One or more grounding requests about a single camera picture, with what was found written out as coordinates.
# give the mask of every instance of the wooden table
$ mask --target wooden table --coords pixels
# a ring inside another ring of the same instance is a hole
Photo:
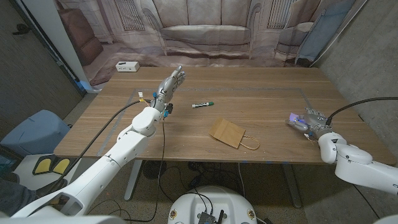
[[[78,156],[118,109],[139,98],[138,91],[144,92],[144,98],[153,99],[152,93],[173,70],[142,67],[136,73],[116,73],[57,146],[55,154]],[[348,104],[321,70],[193,67],[183,70],[187,78],[174,93],[171,101],[174,110],[165,120],[165,160],[323,164],[318,144],[285,124],[290,112],[304,114],[306,106],[328,116]],[[192,108],[192,104],[208,101],[214,105]],[[139,103],[116,117],[85,157],[105,154],[116,142],[116,136],[145,106]],[[256,151],[242,146],[233,149],[215,141],[208,130],[219,116],[245,128],[247,135],[260,140],[261,147]],[[156,126],[157,134],[138,159],[161,158],[162,127]],[[396,158],[355,110],[336,115],[333,129],[350,144],[372,154],[375,161],[396,163]]]

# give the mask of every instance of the yellow object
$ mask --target yellow object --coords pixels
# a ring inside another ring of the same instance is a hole
[[[58,174],[63,174],[63,172],[67,169],[69,166],[69,159],[62,159],[52,170],[52,172],[56,172]]]
[[[51,166],[51,159],[43,159],[42,161],[39,162],[35,169],[35,174],[43,173],[43,172],[48,172],[50,171],[50,166]]]

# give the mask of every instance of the table leg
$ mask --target table leg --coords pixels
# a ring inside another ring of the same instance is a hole
[[[282,164],[287,185],[289,187],[290,196],[292,196],[292,203],[295,208],[301,208],[301,198],[299,189],[297,188],[296,178],[294,177],[293,167],[290,164]]]
[[[134,160],[130,173],[129,182],[127,183],[126,193],[124,193],[124,199],[130,200],[132,198],[132,191],[136,186],[136,182],[139,176],[139,170],[141,168],[142,160]]]

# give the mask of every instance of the marker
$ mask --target marker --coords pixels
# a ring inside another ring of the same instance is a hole
[[[214,104],[213,102],[199,103],[197,105],[192,105],[192,108],[198,108],[198,107],[202,107],[202,106],[211,106],[213,104]]]

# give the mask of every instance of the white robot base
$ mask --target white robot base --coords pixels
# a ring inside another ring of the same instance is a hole
[[[213,213],[210,214],[212,207],[209,200],[201,196],[206,203],[205,208],[202,199],[193,189],[189,191],[193,194],[188,192],[174,202],[169,212],[168,224],[204,224],[211,223],[211,221],[220,223],[221,217],[223,217],[222,224],[257,223],[253,206],[235,191],[220,186],[198,187],[197,190],[199,194],[211,200]]]

